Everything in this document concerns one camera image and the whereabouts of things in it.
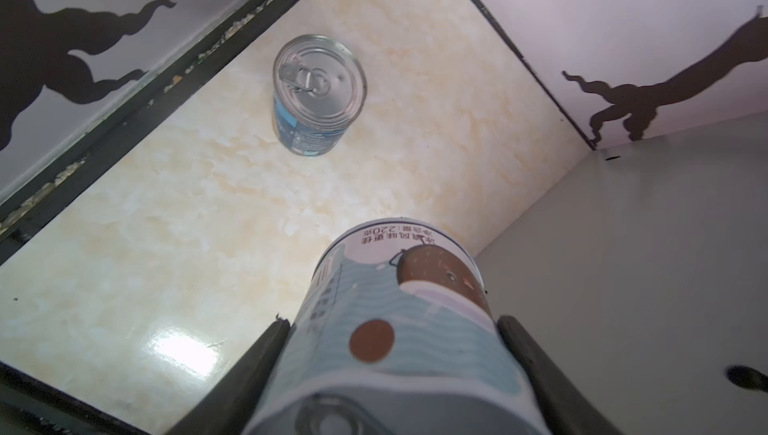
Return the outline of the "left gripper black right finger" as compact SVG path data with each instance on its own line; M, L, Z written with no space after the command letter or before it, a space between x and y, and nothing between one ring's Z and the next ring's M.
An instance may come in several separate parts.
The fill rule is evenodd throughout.
M582 395L515 317L501 316L497 328L505 346L528 376L552 434L621 434Z

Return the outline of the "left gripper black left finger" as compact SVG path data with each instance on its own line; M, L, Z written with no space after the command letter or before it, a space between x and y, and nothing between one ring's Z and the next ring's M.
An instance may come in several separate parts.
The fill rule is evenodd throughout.
M168 434L241 434L256 410L290 329L287 319L277 318Z

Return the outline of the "tall blue labelled can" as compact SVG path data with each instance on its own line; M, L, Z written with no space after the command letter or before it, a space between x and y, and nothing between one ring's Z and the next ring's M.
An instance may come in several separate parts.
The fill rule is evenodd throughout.
M321 156L339 142L362 112L367 80L357 57L320 34L290 40L273 63L273 125L290 152Z

